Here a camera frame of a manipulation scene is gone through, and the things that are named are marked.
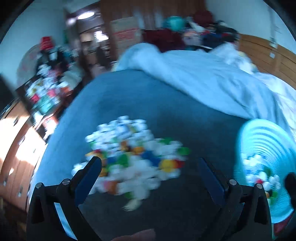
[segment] blue basket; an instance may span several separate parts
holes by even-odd
[[[247,185],[242,153],[246,156],[259,154],[265,157],[266,166],[273,175],[280,178],[281,189],[274,203],[270,205],[272,223],[285,220],[293,212],[290,196],[284,188],[284,179],[290,172],[296,172],[296,145],[278,125],[268,120],[255,119],[246,122],[240,129],[237,139],[237,161],[234,178],[241,185]]]

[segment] pile of bottle caps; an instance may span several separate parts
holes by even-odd
[[[244,169],[246,173],[246,181],[249,186],[254,186],[256,183],[263,185],[269,205],[273,205],[281,189],[280,178],[274,174],[264,156],[254,154],[245,157],[242,154]]]
[[[90,194],[124,194],[132,199],[124,207],[127,211],[138,208],[161,181],[179,177],[190,152],[179,141],[155,139],[145,120],[130,120],[128,116],[99,125],[85,140],[93,149],[86,154],[87,161],[93,156],[102,160],[102,171]],[[72,175],[86,163],[76,164]]]

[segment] dark blue bed sheet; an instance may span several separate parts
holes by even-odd
[[[237,133],[246,120],[213,110],[141,71],[102,74],[81,91],[50,138],[30,195],[37,182],[54,185],[71,178],[73,165],[91,150],[85,136],[122,115],[147,120],[156,138],[179,140],[192,153],[181,176],[161,182],[139,209],[125,212],[124,196],[97,192],[80,205],[82,214],[103,241],[149,228],[157,240],[196,240],[218,210],[201,183],[196,159],[210,160],[231,177]]]

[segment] wooden dresser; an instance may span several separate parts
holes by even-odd
[[[21,210],[27,208],[30,181],[45,148],[29,117],[18,102],[0,120],[0,197]]]

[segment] light fixture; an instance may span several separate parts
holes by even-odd
[[[94,12],[85,12],[83,14],[80,14],[77,19],[81,20],[81,19],[86,19],[86,18],[90,18],[91,16],[94,15]]]

